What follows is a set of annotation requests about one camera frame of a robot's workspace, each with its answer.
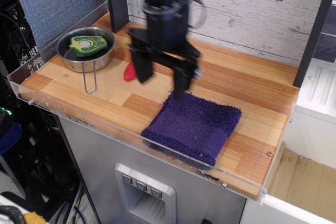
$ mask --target wire handle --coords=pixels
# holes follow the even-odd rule
[[[82,69],[83,69],[83,78],[84,78],[84,86],[85,86],[85,92],[87,92],[88,94],[93,94],[97,91],[97,77],[96,77],[96,61],[93,61],[93,73],[95,75],[95,90],[93,91],[88,91],[87,87],[86,87],[86,79],[85,79],[85,69],[84,69],[84,62],[82,62]]]

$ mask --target red object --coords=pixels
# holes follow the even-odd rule
[[[134,64],[133,62],[130,62],[125,69],[124,80],[125,81],[133,80],[136,77],[136,75],[137,75],[137,72],[135,71]]]

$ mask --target button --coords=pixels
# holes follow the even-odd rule
[[[136,186],[138,187],[138,189],[143,190],[143,191],[147,191],[147,185],[145,185],[144,183],[140,182],[140,181],[136,181]]]
[[[121,176],[122,176],[122,180],[124,182],[126,182],[127,184],[131,184],[131,185],[133,184],[133,181],[132,181],[131,177],[129,177],[129,176],[125,175],[125,174],[121,174]]]
[[[162,192],[160,192],[159,190],[154,189],[153,187],[151,187],[151,192],[152,195],[155,196],[156,198],[162,198]]]

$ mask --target purple towel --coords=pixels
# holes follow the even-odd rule
[[[214,166],[240,117],[241,110],[235,107],[218,105],[189,93],[174,100],[172,92],[141,135]]]

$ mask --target cable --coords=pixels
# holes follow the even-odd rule
[[[78,213],[79,216],[80,216],[80,218],[82,219],[83,224],[86,224],[85,219],[84,219],[84,216],[83,216],[83,214],[81,213],[81,211],[79,211],[79,209],[78,209],[76,206],[74,206],[74,208],[75,208],[75,210],[76,210],[76,213]]]
[[[11,109],[10,110],[14,110],[15,108],[15,103],[14,103],[14,100],[8,95],[7,91],[5,90],[4,86],[2,85],[2,83],[0,82],[0,87],[1,87],[1,90],[3,92],[3,94],[5,95],[5,97],[7,98],[8,102],[10,103],[10,107]]]
[[[11,17],[9,17],[9,16],[7,16],[7,15],[5,15],[5,14],[3,14],[3,13],[0,13],[0,16],[1,16],[1,17],[4,17],[4,18],[6,18],[6,19],[8,19],[8,20],[9,20],[10,22],[12,22],[12,24],[18,29],[18,32],[20,33],[20,36],[21,36],[21,38],[22,38],[22,40],[23,40],[23,42],[24,42],[25,49],[26,49],[26,52],[27,52],[27,56],[28,56],[28,58],[29,58],[29,45],[27,44],[26,39],[25,39],[25,36],[23,35],[23,33],[22,33],[20,27],[18,26],[18,24],[15,23],[14,20],[13,20]]]
[[[198,22],[196,24],[199,24],[198,26],[192,26],[192,25],[189,25],[188,24],[188,27],[190,28],[194,28],[194,29],[198,29],[200,28],[203,24],[204,24],[204,21],[206,20],[206,16],[207,16],[207,10],[206,10],[206,7],[203,3],[202,0],[193,0],[197,3],[199,3],[202,7],[202,12],[201,12],[201,16],[200,16],[200,19],[198,20]]]
[[[83,192],[84,192],[84,187],[81,187],[81,193],[80,193],[80,198],[79,198],[79,201],[78,201],[78,208],[79,208],[79,205],[80,205],[80,201],[82,200],[82,197],[83,197]],[[77,211],[75,213],[75,216],[73,217],[72,219],[72,224],[75,224],[76,222],[76,216],[77,216]]]
[[[50,178],[50,174],[48,172],[46,172],[47,170],[47,166],[45,163],[42,163],[42,161],[39,161],[38,165],[37,165],[37,174],[38,174],[38,177],[40,179],[40,182],[43,184],[43,185],[46,185],[49,181],[49,178]]]
[[[63,204],[63,206],[61,207],[60,211],[59,211],[58,214],[57,214],[57,217],[56,217],[56,220],[55,220],[55,224],[58,223],[59,217],[61,216],[61,214],[62,214],[62,212],[63,212],[63,210],[64,210],[64,208],[65,208],[65,206],[66,206],[67,204],[69,204],[69,202],[68,202],[68,201],[65,201],[65,203]]]
[[[12,33],[11,33],[10,30],[8,30],[8,45],[7,45],[7,49],[6,49],[5,55],[3,55],[2,57],[0,57],[0,60],[5,59],[7,57],[8,53],[9,53],[9,50],[10,50],[11,42],[12,42]]]

